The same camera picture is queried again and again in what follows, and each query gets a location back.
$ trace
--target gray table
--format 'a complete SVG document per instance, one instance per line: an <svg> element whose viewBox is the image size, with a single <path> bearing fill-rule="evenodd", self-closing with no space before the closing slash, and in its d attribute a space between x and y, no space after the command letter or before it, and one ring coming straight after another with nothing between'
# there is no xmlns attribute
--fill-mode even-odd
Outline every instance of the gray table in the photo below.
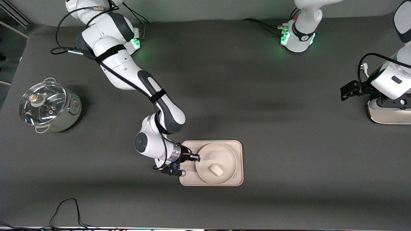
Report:
<svg viewBox="0 0 411 231"><path fill-rule="evenodd" d="M51 55L55 28L32 27L0 114L1 220L43 226L75 197L96 226L411 230L410 127L372 123L367 97L339 98L362 55L402 47L392 16L325 19L318 30L295 54L248 21L147 26L133 58L187 116L170 137L243 145L241 186L184 187L134 150L149 101L113 87L92 60ZM62 28L61 43L80 31ZM367 62L372 71L382 60ZM84 109L72 129L38 135L17 105L46 77ZM76 226L73 204L55 224Z"/></svg>

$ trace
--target cable strap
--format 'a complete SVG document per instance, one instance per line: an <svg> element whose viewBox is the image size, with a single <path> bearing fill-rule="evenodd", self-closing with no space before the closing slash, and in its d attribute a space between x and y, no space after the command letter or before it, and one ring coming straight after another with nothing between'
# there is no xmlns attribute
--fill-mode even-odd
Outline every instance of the cable strap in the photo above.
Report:
<svg viewBox="0 0 411 231"><path fill-rule="evenodd" d="M154 95L152 95L150 98L150 102L155 103L157 100L159 100L163 95L167 94L166 90L161 89L160 91L156 92Z"/></svg>
<svg viewBox="0 0 411 231"><path fill-rule="evenodd" d="M126 48L119 44L119 45L115 45L112 48L108 49L106 52L102 53L101 55L99 55L96 59L94 59L98 64L100 64L103 60L105 60L106 58L115 55L118 53L118 51L120 50L125 50Z"/></svg>

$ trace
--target cable connector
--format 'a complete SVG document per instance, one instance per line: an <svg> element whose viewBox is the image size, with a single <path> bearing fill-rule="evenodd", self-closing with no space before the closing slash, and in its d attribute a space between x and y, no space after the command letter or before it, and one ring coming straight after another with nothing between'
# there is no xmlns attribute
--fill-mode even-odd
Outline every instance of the cable connector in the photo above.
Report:
<svg viewBox="0 0 411 231"><path fill-rule="evenodd" d="M366 62L363 63L363 64L361 64L360 69L361 69L361 70L364 70L364 74L367 76L367 78L369 78L369 75L368 75L368 64L367 64Z"/></svg>
<svg viewBox="0 0 411 231"><path fill-rule="evenodd" d="M97 6L97 7L88 7L88 9L94 10L94 11L105 11L105 10L109 10L110 8Z"/></svg>
<svg viewBox="0 0 411 231"><path fill-rule="evenodd" d="M277 26L277 29L278 29L278 30L283 30L283 31L288 31L288 26L286 26L286 25L280 25L280 26Z"/></svg>

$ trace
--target pot lid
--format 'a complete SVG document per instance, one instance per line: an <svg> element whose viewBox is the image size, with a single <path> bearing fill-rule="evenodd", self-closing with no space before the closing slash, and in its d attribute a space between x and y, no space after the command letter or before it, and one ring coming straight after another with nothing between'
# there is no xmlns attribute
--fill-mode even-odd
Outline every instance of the pot lid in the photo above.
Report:
<svg viewBox="0 0 411 231"><path fill-rule="evenodd" d="M66 104L66 91L53 81L31 87L18 104L20 118L30 125L43 125L54 120Z"/></svg>

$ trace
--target beige tray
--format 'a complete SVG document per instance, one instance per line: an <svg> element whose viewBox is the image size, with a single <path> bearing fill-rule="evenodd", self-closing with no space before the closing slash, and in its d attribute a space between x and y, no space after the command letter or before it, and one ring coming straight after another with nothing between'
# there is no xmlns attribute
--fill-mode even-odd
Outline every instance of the beige tray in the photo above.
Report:
<svg viewBox="0 0 411 231"><path fill-rule="evenodd" d="M236 155L237 169L234 176L227 182L220 185L212 185L203 181L196 171L196 163L193 161L186 161L180 164L180 168L184 169L187 174L184 177L180 177L180 183L184 186L239 186L244 180L242 170L242 145L239 141L184 141L182 144L192 150L194 154L197 154L199 150L210 143L222 143L229 146Z"/></svg>

